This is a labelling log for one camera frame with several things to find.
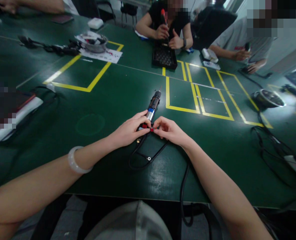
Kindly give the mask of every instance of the person's left hand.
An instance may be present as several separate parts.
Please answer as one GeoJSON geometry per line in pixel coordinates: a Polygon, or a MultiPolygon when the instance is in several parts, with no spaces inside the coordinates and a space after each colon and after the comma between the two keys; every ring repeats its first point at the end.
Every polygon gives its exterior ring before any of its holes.
{"type": "Polygon", "coordinates": [[[169,42],[169,47],[171,49],[179,49],[183,47],[183,39],[181,39],[175,30],[172,30],[174,37],[169,42]]]}
{"type": "Polygon", "coordinates": [[[131,144],[137,138],[150,132],[151,122],[145,116],[148,110],[137,113],[132,118],[125,121],[120,127],[116,129],[112,134],[109,135],[109,138],[114,145],[114,148],[120,148],[131,144]],[[137,128],[140,124],[146,123],[149,128],[142,129],[137,131],[137,128]]]}
{"type": "Polygon", "coordinates": [[[259,70],[259,66],[255,63],[255,64],[252,64],[251,66],[248,67],[248,74],[252,74],[252,73],[255,73],[256,71],[259,70]]]}
{"type": "Polygon", "coordinates": [[[0,0],[0,9],[3,12],[16,14],[17,8],[19,7],[17,0],[0,0]]]}

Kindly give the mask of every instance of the hand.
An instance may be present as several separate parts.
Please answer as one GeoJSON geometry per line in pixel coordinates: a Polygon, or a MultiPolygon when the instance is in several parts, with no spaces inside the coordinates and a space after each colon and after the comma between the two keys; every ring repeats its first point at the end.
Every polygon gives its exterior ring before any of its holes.
{"type": "Polygon", "coordinates": [[[169,47],[171,49],[179,49],[183,47],[183,39],[181,39],[175,30],[172,30],[174,37],[169,42],[169,47]]]}
{"type": "Polygon", "coordinates": [[[155,31],[155,39],[167,39],[169,37],[169,28],[165,24],[161,24],[155,31]]]}
{"type": "Polygon", "coordinates": [[[0,0],[0,9],[4,12],[16,14],[18,7],[16,0],[0,0]]]}
{"type": "Polygon", "coordinates": [[[153,127],[159,127],[153,132],[159,135],[161,139],[165,138],[181,147],[184,147],[192,140],[174,121],[165,117],[159,117],[155,120],[153,127]]]}
{"type": "Polygon", "coordinates": [[[137,138],[147,134],[150,131],[151,122],[145,116],[148,110],[137,113],[132,118],[125,121],[120,127],[109,135],[114,148],[120,148],[131,144],[137,138]],[[137,131],[140,124],[146,123],[149,128],[137,131]]]}
{"type": "Polygon", "coordinates": [[[249,58],[250,56],[251,56],[251,52],[248,52],[248,51],[243,49],[243,50],[240,50],[240,51],[235,53],[234,59],[236,61],[243,61],[243,60],[249,58]]]}
{"type": "Polygon", "coordinates": [[[260,66],[258,64],[252,64],[251,66],[248,67],[248,74],[255,73],[260,69],[260,66]]]}

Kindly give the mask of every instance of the wristwatch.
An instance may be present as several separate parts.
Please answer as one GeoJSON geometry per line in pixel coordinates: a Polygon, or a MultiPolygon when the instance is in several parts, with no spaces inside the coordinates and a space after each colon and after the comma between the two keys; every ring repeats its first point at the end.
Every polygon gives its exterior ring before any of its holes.
{"type": "Polygon", "coordinates": [[[187,40],[184,38],[183,39],[183,47],[182,47],[182,49],[184,49],[186,46],[187,46],[187,40]]]}

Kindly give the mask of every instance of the white bracelet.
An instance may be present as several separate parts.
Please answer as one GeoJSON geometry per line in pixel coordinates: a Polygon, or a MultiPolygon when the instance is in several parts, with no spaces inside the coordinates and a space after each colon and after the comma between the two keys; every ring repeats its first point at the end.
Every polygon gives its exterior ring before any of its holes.
{"type": "Polygon", "coordinates": [[[72,170],[74,170],[75,172],[77,173],[81,173],[81,174],[86,174],[88,172],[90,172],[92,170],[92,168],[90,169],[82,169],[81,167],[79,167],[75,161],[75,151],[80,149],[80,148],[83,148],[81,146],[77,146],[77,147],[74,147],[72,148],[69,153],[68,153],[68,161],[69,161],[69,165],[70,167],[72,168],[72,170]]]}

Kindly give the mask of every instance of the black tray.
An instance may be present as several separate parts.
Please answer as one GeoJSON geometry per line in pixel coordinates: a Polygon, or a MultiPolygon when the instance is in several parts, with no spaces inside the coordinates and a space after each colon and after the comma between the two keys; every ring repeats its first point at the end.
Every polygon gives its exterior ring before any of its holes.
{"type": "Polygon", "coordinates": [[[152,64],[159,67],[176,69],[178,63],[174,50],[163,44],[168,44],[168,41],[154,41],[152,64]]]}

